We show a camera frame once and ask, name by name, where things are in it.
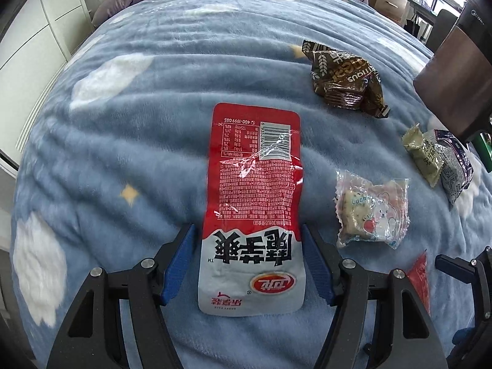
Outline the dark red Japanese snack packet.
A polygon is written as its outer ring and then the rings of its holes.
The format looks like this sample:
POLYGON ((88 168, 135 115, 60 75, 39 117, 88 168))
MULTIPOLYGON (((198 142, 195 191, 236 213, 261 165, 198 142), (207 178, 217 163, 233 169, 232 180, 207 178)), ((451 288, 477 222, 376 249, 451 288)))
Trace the dark red Japanese snack packet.
POLYGON ((423 303, 427 313, 430 313, 430 289, 427 277, 427 254, 422 252, 407 272, 411 284, 416 290, 419 299, 423 303))

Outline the blue white snack packet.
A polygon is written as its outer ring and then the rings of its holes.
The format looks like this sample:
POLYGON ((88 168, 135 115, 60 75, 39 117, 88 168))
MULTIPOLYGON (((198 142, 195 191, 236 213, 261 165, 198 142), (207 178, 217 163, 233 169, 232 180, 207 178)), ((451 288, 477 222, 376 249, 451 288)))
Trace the blue white snack packet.
POLYGON ((434 138, 435 146, 444 160, 441 182, 450 204, 454 205, 462 191, 471 184, 474 169, 465 147, 450 131, 435 129, 434 138))

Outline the clear pink bear cookie packet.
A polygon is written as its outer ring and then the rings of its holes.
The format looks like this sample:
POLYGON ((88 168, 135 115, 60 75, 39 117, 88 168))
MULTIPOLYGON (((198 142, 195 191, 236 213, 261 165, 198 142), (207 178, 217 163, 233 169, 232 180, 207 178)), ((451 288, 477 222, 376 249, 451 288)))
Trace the clear pink bear cookie packet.
POLYGON ((334 199, 340 224, 337 247, 362 241, 398 248, 410 225, 409 183, 404 178, 373 184, 348 170, 338 170, 334 199))

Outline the red white konjac snack pouch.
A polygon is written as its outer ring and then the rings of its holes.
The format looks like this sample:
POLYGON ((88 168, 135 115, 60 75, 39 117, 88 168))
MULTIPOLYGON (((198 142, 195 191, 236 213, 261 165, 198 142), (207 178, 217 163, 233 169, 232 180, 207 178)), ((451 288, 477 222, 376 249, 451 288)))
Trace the red white konjac snack pouch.
POLYGON ((239 317, 302 307, 302 185, 298 114, 215 106, 198 274, 202 312, 239 317))

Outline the olive green small snack packet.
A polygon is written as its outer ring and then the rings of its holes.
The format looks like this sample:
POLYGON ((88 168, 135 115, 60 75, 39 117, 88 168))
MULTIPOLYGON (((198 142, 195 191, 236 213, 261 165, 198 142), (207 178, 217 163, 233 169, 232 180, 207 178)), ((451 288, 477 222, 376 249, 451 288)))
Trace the olive green small snack packet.
POLYGON ((402 136, 405 150, 412 156, 422 177, 434 188, 444 167, 444 160, 433 142, 427 139, 416 123, 402 136))

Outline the green shallow box tray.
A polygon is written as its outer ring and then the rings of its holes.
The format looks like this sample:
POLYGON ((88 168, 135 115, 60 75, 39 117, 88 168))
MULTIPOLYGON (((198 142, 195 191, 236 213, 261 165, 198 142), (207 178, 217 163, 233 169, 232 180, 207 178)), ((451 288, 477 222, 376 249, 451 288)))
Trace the green shallow box tray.
POLYGON ((480 161, 484 164, 488 173, 492 172, 492 149, 491 149, 491 135, 488 133, 480 133, 476 135, 472 144, 480 161))

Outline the blue cloud pattern blanket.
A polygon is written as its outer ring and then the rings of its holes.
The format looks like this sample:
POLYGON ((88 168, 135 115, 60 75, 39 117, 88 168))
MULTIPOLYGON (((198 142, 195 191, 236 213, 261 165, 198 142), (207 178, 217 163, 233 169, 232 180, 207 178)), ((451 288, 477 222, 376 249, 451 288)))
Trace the blue cloud pattern blanket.
POLYGON ((300 220, 328 242, 339 224, 337 170, 410 182, 410 228, 397 249, 354 242, 364 268, 410 268, 425 254, 478 256, 491 244, 491 176, 450 206, 422 178, 401 138, 438 127, 413 81, 430 51, 354 0, 145 0, 102 24, 64 68, 33 126, 12 212, 13 282, 22 324, 45 366, 92 268, 154 255, 207 203, 208 145, 220 102, 278 108, 301 122, 300 220), (317 96, 305 40, 367 59, 390 114, 375 119, 317 96))

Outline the brown crumpled snack wrapper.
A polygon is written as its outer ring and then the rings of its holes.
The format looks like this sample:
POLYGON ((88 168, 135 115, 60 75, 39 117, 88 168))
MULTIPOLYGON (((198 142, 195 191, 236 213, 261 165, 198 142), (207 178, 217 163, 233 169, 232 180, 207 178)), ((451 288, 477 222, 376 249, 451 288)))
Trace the brown crumpled snack wrapper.
POLYGON ((379 73, 369 61, 308 40, 303 41, 302 52, 311 62, 314 92, 329 106, 375 118, 389 116, 379 73))

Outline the dark grey chair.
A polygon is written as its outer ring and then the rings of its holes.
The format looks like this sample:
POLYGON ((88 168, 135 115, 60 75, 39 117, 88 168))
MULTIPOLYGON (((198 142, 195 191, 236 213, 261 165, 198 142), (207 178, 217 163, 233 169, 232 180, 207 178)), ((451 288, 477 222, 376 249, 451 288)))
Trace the dark grey chair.
POLYGON ((458 17, 448 10, 441 9, 427 39, 426 47, 435 53, 448 36, 458 17))

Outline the white wardrobe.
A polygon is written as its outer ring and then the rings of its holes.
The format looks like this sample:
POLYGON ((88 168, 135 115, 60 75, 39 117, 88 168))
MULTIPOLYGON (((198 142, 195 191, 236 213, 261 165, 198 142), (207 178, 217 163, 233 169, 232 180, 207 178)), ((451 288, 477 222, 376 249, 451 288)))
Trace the white wardrobe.
POLYGON ((1 41, 1 151, 19 164, 51 87, 93 32, 84 0, 27 0, 1 41))

